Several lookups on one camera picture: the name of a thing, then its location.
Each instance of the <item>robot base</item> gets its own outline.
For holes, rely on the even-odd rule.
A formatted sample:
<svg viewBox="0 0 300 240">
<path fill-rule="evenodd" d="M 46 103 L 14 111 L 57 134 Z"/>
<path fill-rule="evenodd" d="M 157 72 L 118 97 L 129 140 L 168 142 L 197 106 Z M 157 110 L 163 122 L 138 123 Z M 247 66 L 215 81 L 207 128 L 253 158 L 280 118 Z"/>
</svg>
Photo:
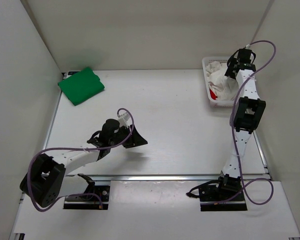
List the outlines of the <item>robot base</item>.
<svg viewBox="0 0 300 240">
<path fill-rule="evenodd" d="M 218 211 L 247 211 L 245 195 L 241 192 L 234 199 L 220 204 L 208 204 L 218 202 L 232 197 L 234 194 L 220 193 L 220 189 L 216 185 L 204 185 L 199 187 L 199 198 L 201 212 L 218 212 Z"/>
</svg>

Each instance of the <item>red cloth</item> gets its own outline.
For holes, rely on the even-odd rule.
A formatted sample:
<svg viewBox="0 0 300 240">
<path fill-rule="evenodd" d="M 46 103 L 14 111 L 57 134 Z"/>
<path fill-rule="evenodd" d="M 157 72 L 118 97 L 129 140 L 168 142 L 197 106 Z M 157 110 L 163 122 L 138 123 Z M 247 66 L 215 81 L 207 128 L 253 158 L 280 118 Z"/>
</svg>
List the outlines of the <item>red cloth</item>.
<svg viewBox="0 0 300 240">
<path fill-rule="evenodd" d="M 213 100 L 216 100 L 217 96 L 215 95 L 215 93 L 213 91 L 211 91 L 211 89 L 209 89 L 209 90 L 210 90 L 210 96 L 211 96 L 211 98 Z"/>
</svg>

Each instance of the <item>folded green towel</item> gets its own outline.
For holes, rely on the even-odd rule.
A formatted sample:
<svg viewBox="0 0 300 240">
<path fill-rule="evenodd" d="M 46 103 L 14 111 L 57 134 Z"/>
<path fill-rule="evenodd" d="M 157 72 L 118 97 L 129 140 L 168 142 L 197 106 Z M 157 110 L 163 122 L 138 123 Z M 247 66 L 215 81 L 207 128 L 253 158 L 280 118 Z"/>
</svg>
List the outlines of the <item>folded green towel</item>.
<svg viewBox="0 0 300 240">
<path fill-rule="evenodd" d="M 58 85 L 75 106 L 100 93 L 105 88 L 100 82 L 100 78 L 94 74 L 90 67 L 86 67 L 59 82 Z"/>
</svg>

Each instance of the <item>cable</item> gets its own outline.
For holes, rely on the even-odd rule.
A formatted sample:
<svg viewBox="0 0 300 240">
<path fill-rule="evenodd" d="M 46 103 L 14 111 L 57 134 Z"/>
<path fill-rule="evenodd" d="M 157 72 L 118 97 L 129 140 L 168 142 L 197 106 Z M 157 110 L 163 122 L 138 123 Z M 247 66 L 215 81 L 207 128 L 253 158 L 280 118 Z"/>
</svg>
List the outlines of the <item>cable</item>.
<svg viewBox="0 0 300 240">
<path fill-rule="evenodd" d="M 46 208 L 40 208 L 38 206 L 38 204 L 36 203 L 36 200 L 35 200 L 35 197 L 34 197 L 34 194 L 33 194 L 33 191 L 32 191 L 32 188 L 31 188 L 31 169 L 32 169 L 32 166 L 35 162 L 35 160 L 37 159 L 37 157 L 43 153 L 46 153 L 48 151 L 54 151 L 54 150 L 68 150 L 68 151 L 86 151 L 86 152 L 91 152 L 91 151 L 100 151 L 100 150 L 108 150 L 108 149 L 113 149 L 113 148 L 116 148 L 120 145 L 122 145 L 123 143 L 125 143 L 125 141 L 128 140 L 128 138 L 132 135 L 132 132 L 134 131 L 135 129 L 135 120 L 134 120 L 134 117 L 132 116 L 132 114 L 125 108 L 119 108 L 118 111 L 116 112 L 117 115 L 119 115 L 119 112 L 123 110 L 123 111 L 126 111 L 129 115 L 130 115 L 130 118 L 131 118 L 131 121 L 132 121 L 132 125 L 131 125 L 131 130 L 129 132 L 129 134 L 125 137 L 125 139 L 122 140 L 122 142 L 116 144 L 116 145 L 113 145 L 113 146 L 105 146 L 105 147 L 93 147 L 93 148 L 78 148 L 78 147 L 51 147 L 51 148 L 46 148 L 46 149 L 43 149 L 41 151 L 39 151 L 36 155 L 33 156 L 33 158 L 31 159 L 30 163 L 29 163 L 29 167 L 28 167 L 28 171 L 27 171 L 27 175 L 26 175 L 26 184 L 27 184 L 27 188 L 28 188 L 28 192 L 29 192 L 29 197 L 31 199 L 31 202 L 34 206 L 34 208 L 36 210 L 38 210 L 39 212 L 43 213 L 43 212 L 46 212 L 48 211 L 50 208 L 52 208 L 52 206 L 62 197 L 58 197 L 54 202 L 52 202 L 48 207 Z M 80 194 L 73 194 L 73 195 L 69 195 L 69 196 L 74 196 L 74 197 L 78 197 L 78 196 L 87 196 L 87 195 L 92 195 L 92 196 L 95 196 L 99 202 L 100 202 L 100 206 L 102 207 L 102 201 L 100 199 L 100 197 L 95 194 L 95 193 L 80 193 Z"/>
<path fill-rule="evenodd" d="M 201 205 L 215 205 L 215 204 L 224 204 L 226 202 L 229 202 L 230 200 L 234 199 L 236 196 L 238 196 L 242 191 L 244 191 L 246 197 L 249 199 L 249 201 L 255 205 L 264 205 L 266 203 L 268 203 L 273 195 L 274 195 L 274 185 L 273 183 L 267 179 L 267 178 L 264 178 L 264 177 L 260 177 L 260 178 L 256 178 L 256 179 L 253 179 L 251 181 L 249 181 L 247 184 L 245 184 L 244 182 L 244 176 L 243 176 L 243 172 L 242 172 L 242 164 L 241 164 L 241 159 L 240 159 L 240 156 L 239 156 L 239 150 L 238 150 L 238 146 L 237 146 L 237 142 L 236 142 L 236 136 L 235 136 L 235 126 L 234 126 L 234 120 L 235 120 L 235 111 L 236 111 L 236 104 L 237 104 L 237 100 L 238 100 L 238 97 L 240 95 L 240 92 L 241 90 L 243 89 L 243 87 L 246 85 L 246 83 L 254 76 L 256 75 L 256 73 L 260 72 L 262 69 L 264 69 L 275 57 L 276 55 L 276 52 L 277 52 L 277 48 L 276 48 L 276 45 L 269 41 L 269 40 L 259 40 L 259 41 L 254 41 L 252 43 L 250 43 L 250 45 L 253 45 L 253 44 L 257 44 L 257 43 L 268 43 L 268 44 L 271 44 L 273 46 L 273 54 L 272 56 L 270 57 L 270 59 L 262 66 L 260 67 L 258 70 L 256 70 L 255 72 L 253 72 L 244 82 L 243 84 L 241 85 L 241 87 L 239 88 L 236 96 L 235 96 L 235 99 L 234 99 L 234 102 L 233 102 L 233 107 L 232 107 L 232 112 L 231 112 L 231 117 L 230 117 L 230 123 L 231 123 L 231 131 L 232 131 L 232 139 L 233 139 L 233 143 L 234 143 L 234 148 L 235 148 L 235 152 L 236 152 L 236 155 L 237 155 L 237 158 L 238 158 L 238 163 L 239 163 L 239 171 L 240 171 L 240 177 L 241 177 L 241 184 L 242 184 L 242 188 L 240 189 L 240 191 L 238 191 L 235 195 L 233 195 L 232 197 L 226 199 L 226 200 L 222 200 L 222 201 L 215 201 L 215 202 L 208 202 L 208 203 L 201 203 Z M 250 196 L 248 195 L 247 193 L 247 186 L 249 186 L 250 184 L 252 184 L 253 182 L 255 181 L 261 181 L 261 180 L 265 180 L 265 181 L 268 181 L 271 185 L 271 194 L 269 196 L 269 198 L 264 201 L 264 202 L 255 202 L 253 201 Z"/>
</svg>

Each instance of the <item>laundry basket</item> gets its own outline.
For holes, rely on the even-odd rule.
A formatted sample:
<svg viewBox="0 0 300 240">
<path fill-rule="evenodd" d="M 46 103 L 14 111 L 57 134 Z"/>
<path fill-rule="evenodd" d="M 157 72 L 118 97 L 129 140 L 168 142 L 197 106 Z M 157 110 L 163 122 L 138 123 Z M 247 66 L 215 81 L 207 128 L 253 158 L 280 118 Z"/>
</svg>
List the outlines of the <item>laundry basket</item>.
<svg viewBox="0 0 300 240">
<path fill-rule="evenodd" d="M 208 98 L 210 101 L 210 106 L 213 108 L 231 108 L 234 105 L 234 101 L 225 101 L 225 100 L 214 100 L 210 95 L 209 90 L 209 79 L 207 76 L 206 67 L 209 63 L 212 63 L 214 61 L 218 61 L 220 63 L 226 63 L 229 59 L 229 56 L 207 56 L 202 59 L 202 67 L 203 67 L 203 77 L 205 81 L 205 88 L 206 92 L 208 94 Z"/>
</svg>

